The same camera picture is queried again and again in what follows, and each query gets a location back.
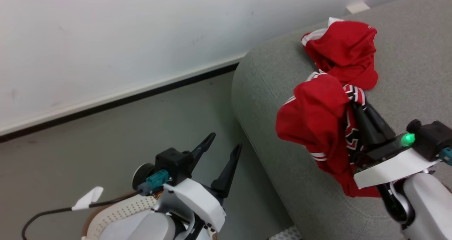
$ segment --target clothing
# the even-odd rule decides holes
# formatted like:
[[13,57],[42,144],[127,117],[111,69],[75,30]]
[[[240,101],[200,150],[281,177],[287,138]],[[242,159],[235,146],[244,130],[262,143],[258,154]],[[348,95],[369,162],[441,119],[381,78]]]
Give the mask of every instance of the clothing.
[[379,197],[374,187],[358,190],[349,155],[363,149],[350,101],[365,106],[363,90],[375,86],[375,28],[330,20],[328,29],[303,36],[306,52],[320,68],[294,89],[276,116],[278,137],[304,145],[318,167],[351,197]]
[[306,34],[302,43],[319,69],[343,84],[370,90],[378,80],[375,36],[376,29],[368,24],[330,18],[328,29]]

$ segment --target gray fabric upholstery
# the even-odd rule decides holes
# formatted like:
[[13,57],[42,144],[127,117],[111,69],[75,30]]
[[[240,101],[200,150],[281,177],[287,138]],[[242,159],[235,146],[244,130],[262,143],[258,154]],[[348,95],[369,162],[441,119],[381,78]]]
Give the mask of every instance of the gray fabric upholstery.
[[[376,27],[379,80],[370,103],[397,133],[411,119],[452,126],[452,0],[402,0],[346,19]],[[239,64],[232,106],[293,221],[306,240],[400,240],[379,198],[346,197],[301,145],[278,139],[276,113],[316,70],[300,39],[326,22],[258,46]],[[452,186],[452,168],[436,174]]]

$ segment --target teal connector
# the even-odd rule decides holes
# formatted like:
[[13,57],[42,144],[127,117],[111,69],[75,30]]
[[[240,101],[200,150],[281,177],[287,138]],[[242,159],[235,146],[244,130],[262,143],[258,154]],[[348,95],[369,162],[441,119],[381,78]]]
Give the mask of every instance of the teal connector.
[[442,159],[449,166],[452,166],[452,149],[447,147],[441,150],[441,152],[439,153],[439,158]]
[[164,183],[167,183],[169,177],[170,176],[168,175],[168,171],[162,169],[159,172],[146,178],[146,182],[149,185],[150,189],[154,190],[155,188],[162,186]]

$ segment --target white wall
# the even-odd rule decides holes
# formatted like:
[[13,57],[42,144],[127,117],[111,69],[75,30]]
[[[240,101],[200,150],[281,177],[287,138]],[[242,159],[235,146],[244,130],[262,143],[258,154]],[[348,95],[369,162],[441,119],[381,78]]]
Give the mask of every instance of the white wall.
[[0,134],[236,62],[356,1],[0,0]]

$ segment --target green led light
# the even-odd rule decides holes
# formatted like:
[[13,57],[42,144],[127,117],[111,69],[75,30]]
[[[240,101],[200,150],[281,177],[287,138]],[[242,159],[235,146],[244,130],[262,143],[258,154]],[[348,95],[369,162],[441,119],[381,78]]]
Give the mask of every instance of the green led light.
[[415,135],[412,133],[407,133],[402,137],[400,144],[402,146],[411,146],[415,142]]

